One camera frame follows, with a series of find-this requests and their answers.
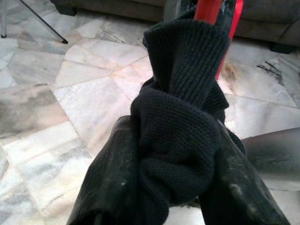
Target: marble floor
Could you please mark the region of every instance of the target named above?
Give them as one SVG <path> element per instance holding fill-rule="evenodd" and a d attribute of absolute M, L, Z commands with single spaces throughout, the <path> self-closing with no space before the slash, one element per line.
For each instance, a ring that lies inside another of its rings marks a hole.
<path fill-rule="evenodd" d="M 152 23 L 79 10 L 60 15 L 27 0 L 64 45 L 15 1 L 0 39 L 0 225 L 66 223 L 86 170 L 152 70 L 142 46 Z M 300 52 L 234 39 L 218 81 L 240 138 L 300 127 Z M 300 192 L 272 190 L 292 225 Z M 199 209 L 172 208 L 167 225 L 203 225 Z"/>

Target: black knit fabric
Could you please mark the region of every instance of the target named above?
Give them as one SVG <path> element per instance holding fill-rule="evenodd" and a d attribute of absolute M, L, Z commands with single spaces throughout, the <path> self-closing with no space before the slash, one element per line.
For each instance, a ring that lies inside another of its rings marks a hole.
<path fill-rule="evenodd" d="M 228 103 L 214 77 L 229 46 L 216 27 L 180 18 L 145 33 L 155 80 L 133 101 L 139 118 L 137 224 L 162 225 L 169 204 L 201 195 L 214 173 L 219 148 L 216 119 Z"/>

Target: metal stand leg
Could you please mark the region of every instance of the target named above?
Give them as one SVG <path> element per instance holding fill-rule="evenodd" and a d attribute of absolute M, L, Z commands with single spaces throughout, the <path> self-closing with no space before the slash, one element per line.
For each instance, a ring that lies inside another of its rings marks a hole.
<path fill-rule="evenodd" d="M 21 6 L 28 9 L 44 27 L 46 27 L 53 35 L 60 38 L 62 43 L 67 44 L 68 41 L 60 35 L 55 29 L 53 29 L 42 17 L 40 17 L 32 8 L 29 7 L 23 0 L 16 0 Z"/>
<path fill-rule="evenodd" d="M 0 0 L 1 6 L 1 38 L 6 38 L 6 0 Z"/>

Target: sofa leg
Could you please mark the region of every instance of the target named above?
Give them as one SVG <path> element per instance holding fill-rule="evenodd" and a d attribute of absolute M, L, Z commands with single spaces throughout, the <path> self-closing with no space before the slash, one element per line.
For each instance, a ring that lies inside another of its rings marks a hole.
<path fill-rule="evenodd" d="M 62 5 L 56 5 L 56 4 L 55 4 L 55 7 L 56 7 L 57 11 L 63 15 L 75 16 L 77 14 L 77 8 L 74 8 L 74 7 L 62 6 Z"/>
<path fill-rule="evenodd" d="M 271 51 L 276 53 L 290 54 L 297 47 L 293 45 L 283 45 L 279 43 L 272 43 Z"/>

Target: gray sofa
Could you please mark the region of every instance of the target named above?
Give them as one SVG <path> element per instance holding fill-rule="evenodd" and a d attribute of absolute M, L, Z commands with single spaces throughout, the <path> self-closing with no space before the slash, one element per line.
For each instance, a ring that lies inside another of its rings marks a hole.
<path fill-rule="evenodd" d="M 62 14 L 76 8 L 159 22 L 164 11 L 186 7 L 189 0 L 51 0 Z M 244 0 L 236 36 L 270 41 L 271 50 L 289 53 L 300 46 L 300 0 Z"/>

